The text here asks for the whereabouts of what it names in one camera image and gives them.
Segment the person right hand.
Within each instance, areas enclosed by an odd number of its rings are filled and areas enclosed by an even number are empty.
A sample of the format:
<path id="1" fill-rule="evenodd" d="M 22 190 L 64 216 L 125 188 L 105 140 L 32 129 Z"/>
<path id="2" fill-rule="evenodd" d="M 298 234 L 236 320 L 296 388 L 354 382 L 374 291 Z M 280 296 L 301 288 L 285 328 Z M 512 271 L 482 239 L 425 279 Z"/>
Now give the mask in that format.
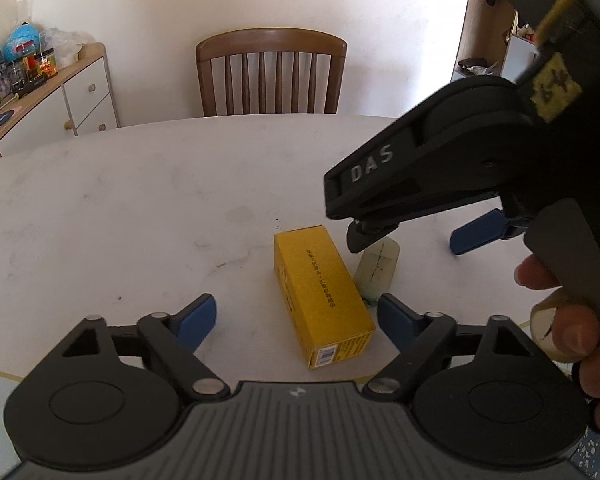
<path id="1" fill-rule="evenodd" d="M 558 287 L 559 281 L 536 255 L 531 254 L 516 267 L 515 281 L 528 289 Z M 600 399 L 600 323 L 594 312 L 562 292 L 552 292 L 535 307 L 556 308 L 550 332 L 556 349 L 569 359 L 580 362 L 580 386 L 595 399 Z M 595 422 L 600 428 L 600 403 L 595 409 Z"/>

